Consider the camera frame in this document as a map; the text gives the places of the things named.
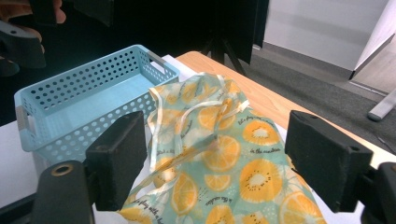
screw hole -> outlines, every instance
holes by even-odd
[[[101,146],[96,147],[96,150],[98,150],[98,151],[106,151],[108,149],[109,149],[109,147],[106,145],[101,145]]]
[[[359,151],[360,149],[358,147],[349,147],[352,151]]]
[[[58,165],[57,167],[53,168],[51,171],[51,174],[53,176],[67,175],[68,173],[72,172],[72,170],[73,170],[72,164],[70,164],[70,163],[61,164],[61,165]]]

white wall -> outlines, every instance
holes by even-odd
[[[264,42],[353,71],[388,1],[272,0]]]
[[[374,53],[390,36],[396,33],[396,0],[388,1],[384,12],[376,24],[372,35],[364,49],[358,64],[359,67],[372,53]]]

basket handle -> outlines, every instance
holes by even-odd
[[[27,112],[22,105],[15,107],[15,113],[17,116],[18,131],[23,129],[29,129],[29,119],[27,118]]]
[[[35,132],[32,132],[29,123],[28,113],[22,105],[15,107],[17,116],[18,131],[20,132],[21,146],[24,151],[32,151],[32,138],[35,138]]]
[[[164,60],[157,54],[153,53],[152,51],[148,51],[147,55],[152,61],[154,61],[155,63],[157,63],[158,65],[160,65],[162,67],[165,67],[166,60]]]

light blue plastic basket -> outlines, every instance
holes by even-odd
[[[178,75],[164,59],[133,45],[23,88],[14,95],[21,146],[51,164],[83,161],[88,146],[120,116],[141,110],[147,120],[155,109],[149,88],[176,82]]]

orange slice print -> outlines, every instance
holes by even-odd
[[[233,168],[239,159],[241,147],[234,138],[227,135],[219,136],[219,148],[202,153],[207,168],[215,172],[225,172]]]
[[[157,164],[155,165],[155,168],[160,167],[161,165],[163,165],[164,163],[166,163],[167,161],[172,160],[172,157],[164,157],[162,159],[160,159]],[[176,177],[176,171],[175,168],[169,168],[167,170],[164,170],[160,173],[158,173],[155,177],[154,177],[154,186],[156,188],[160,188],[164,183],[167,183],[171,180],[173,180]]]
[[[236,83],[232,80],[227,81],[225,86],[228,89],[229,93],[238,93],[241,91],[241,89],[239,89],[238,85],[236,85]]]
[[[166,96],[165,100],[169,105],[174,105],[177,102],[177,96],[169,94]]]
[[[176,122],[176,120],[182,116],[183,111],[175,109],[163,109],[163,119],[162,124],[171,124]]]
[[[199,123],[201,124],[201,126],[205,127],[206,129],[213,131],[218,113],[219,113],[218,106],[208,106],[201,109],[198,114]],[[232,115],[226,119],[222,119],[219,122],[219,129],[224,130],[231,127],[234,121],[235,121],[235,115]]]
[[[181,100],[185,103],[188,104],[194,97],[195,97],[195,92],[197,90],[197,84],[196,83],[186,83],[184,88],[182,88],[181,91]]]
[[[129,221],[132,221],[133,223],[140,223],[140,224],[152,223],[149,216],[145,215],[143,211],[137,207],[123,208],[120,210],[120,214]]]
[[[214,191],[224,191],[231,184],[230,175],[205,175],[205,183]]]
[[[186,215],[196,205],[198,188],[194,180],[181,173],[173,188],[172,207],[178,215]]]
[[[234,224],[233,211],[227,205],[217,205],[212,208],[205,224]]]
[[[325,224],[318,206],[301,191],[287,196],[279,208],[279,223],[317,223]]]

